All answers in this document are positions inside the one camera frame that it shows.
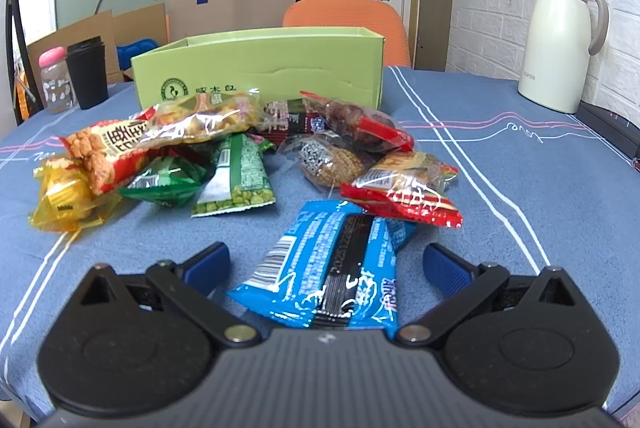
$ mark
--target triangular cutout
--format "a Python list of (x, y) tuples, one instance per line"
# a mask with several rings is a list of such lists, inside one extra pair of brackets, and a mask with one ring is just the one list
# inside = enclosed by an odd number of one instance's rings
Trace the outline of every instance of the triangular cutout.
[(82, 305), (96, 305), (98, 303), (109, 303), (113, 301), (115, 295), (109, 286), (106, 278), (97, 276), (91, 282), (89, 289), (82, 298)]
[(575, 305), (574, 299), (559, 278), (550, 278), (540, 295), (540, 301), (556, 305)]

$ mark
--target pink bottle cap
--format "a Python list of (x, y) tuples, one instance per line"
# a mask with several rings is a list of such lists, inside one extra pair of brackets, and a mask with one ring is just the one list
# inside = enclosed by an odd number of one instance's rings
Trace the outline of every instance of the pink bottle cap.
[(38, 59), (38, 63), (40, 68), (43, 69), (44, 67), (49, 67), (61, 62), (65, 59), (65, 56), (66, 51), (64, 47), (54, 47), (53, 49), (49, 49), (47, 52), (42, 53)]

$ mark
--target tablecloth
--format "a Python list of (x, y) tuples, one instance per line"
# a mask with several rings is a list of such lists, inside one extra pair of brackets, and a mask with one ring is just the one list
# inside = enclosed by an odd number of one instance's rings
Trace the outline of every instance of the tablecloth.
[[(265, 157), (273, 206), (207, 218), (187, 208), (124, 202), (110, 222), (71, 234), (32, 230), (38, 183), (31, 172), (57, 136), (139, 109), (134, 87), (103, 104), (50, 116), (42, 112), (0, 141), (0, 387), (41, 419), (52, 405), (38, 378), (38, 348), (71, 292), (93, 264), (142, 272), (159, 259), (181, 262), (216, 240), (232, 256), (227, 287), (245, 280), (304, 202), (324, 198), (291, 163)], [(621, 370), (607, 401), (623, 413), (640, 388), (640, 174), (573, 116), (532, 103), (515, 82), (471, 74), (386, 68), (382, 110), (417, 139), (417, 148), (457, 166), (448, 196), (464, 215), (460, 230), (422, 226), (398, 254), (400, 323), (439, 300), (424, 279), (422, 250), (438, 241), (470, 262), (496, 261), (513, 274), (561, 265), (612, 335)], [(243, 309), (223, 293), (215, 299)]]

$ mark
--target thermos handle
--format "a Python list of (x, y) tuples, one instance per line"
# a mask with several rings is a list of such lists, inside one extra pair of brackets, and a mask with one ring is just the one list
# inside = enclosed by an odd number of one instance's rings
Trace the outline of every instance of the thermos handle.
[(609, 29), (609, 5), (606, 0), (595, 0), (598, 4), (598, 23), (596, 25), (596, 33), (591, 39), (589, 45), (589, 54), (595, 56), (600, 52), (607, 37), (607, 29)]

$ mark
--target orange chair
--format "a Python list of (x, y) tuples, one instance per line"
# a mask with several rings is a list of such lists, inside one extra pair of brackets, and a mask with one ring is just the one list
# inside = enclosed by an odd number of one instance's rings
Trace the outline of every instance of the orange chair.
[(404, 24), (378, 0), (301, 0), (287, 9), (283, 27), (364, 27), (385, 37), (385, 66), (411, 67)]

